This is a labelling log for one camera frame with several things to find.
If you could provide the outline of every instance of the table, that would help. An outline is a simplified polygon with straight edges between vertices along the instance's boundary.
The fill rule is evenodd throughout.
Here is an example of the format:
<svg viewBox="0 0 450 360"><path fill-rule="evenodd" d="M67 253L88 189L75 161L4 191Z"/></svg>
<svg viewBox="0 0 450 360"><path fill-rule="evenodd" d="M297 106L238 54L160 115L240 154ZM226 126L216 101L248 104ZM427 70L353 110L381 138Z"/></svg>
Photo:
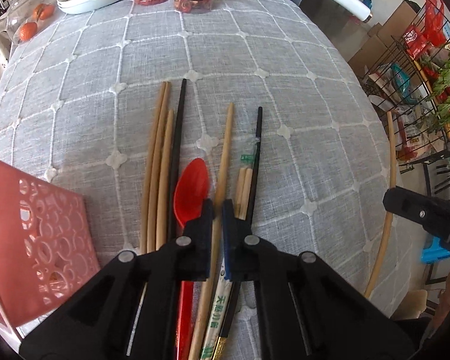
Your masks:
<svg viewBox="0 0 450 360"><path fill-rule="evenodd" d="M351 68L289 0L216 0L204 15L173 1L122 0L20 45L0 81L0 159L82 193L101 264L138 247L147 133L155 97L190 80L181 167L203 157L216 182L229 102L228 196L263 140L253 232L278 249L317 252L363 291L378 250L388 142ZM408 289L411 239L397 220L372 302L390 315ZM227 358L260 356L256 304L243 286Z"/></svg>

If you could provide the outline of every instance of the pink utensil holder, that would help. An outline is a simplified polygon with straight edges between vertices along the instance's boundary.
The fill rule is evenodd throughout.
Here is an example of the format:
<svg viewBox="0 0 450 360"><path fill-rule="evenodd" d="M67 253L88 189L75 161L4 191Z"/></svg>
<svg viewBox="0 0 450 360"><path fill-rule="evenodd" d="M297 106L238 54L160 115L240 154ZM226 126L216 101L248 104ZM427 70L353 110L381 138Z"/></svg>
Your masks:
<svg viewBox="0 0 450 360"><path fill-rule="evenodd" d="M15 332L99 269L83 197L0 161L0 323Z"/></svg>

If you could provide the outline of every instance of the wire rack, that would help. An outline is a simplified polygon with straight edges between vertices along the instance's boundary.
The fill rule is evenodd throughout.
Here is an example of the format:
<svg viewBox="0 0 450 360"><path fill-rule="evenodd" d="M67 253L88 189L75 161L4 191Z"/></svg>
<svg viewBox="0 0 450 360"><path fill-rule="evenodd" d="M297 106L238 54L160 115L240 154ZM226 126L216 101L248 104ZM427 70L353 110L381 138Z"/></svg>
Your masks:
<svg viewBox="0 0 450 360"><path fill-rule="evenodd" d="M414 28L417 33L424 32L425 7L426 4L409 29ZM450 30L447 17L442 30L445 26ZM407 171L413 168L413 164L432 163L450 156L450 125L431 131L431 116L436 114L437 104L441 101L432 95L433 78L429 78L426 68L422 67L434 61L439 53L441 57L448 56L450 37L441 48L428 44L429 49L416 60L409 54L403 36L393 37L393 40L360 82L385 131L388 131L386 112L392 112L397 160L405 167L404 171Z"/></svg>

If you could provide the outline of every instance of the red package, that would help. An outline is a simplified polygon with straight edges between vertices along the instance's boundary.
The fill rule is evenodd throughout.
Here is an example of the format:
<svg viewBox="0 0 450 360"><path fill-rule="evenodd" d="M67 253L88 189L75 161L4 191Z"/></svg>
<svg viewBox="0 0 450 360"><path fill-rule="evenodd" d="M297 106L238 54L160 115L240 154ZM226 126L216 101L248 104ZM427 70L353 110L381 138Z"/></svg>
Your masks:
<svg viewBox="0 0 450 360"><path fill-rule="evenodd" d="M410 54L413 59L418 59L426 52L426 50L428 50L428 42L425 36L423 36L414 24L408 26L403 38L407 45L408 54Z"/></svg>
<svg viewBox="0 0 450 360"><path fill-rule="evenodd" d="M423 34L435 47L450 40L450 23L445 19L443 0L425 0L425 30Z"/></svg>

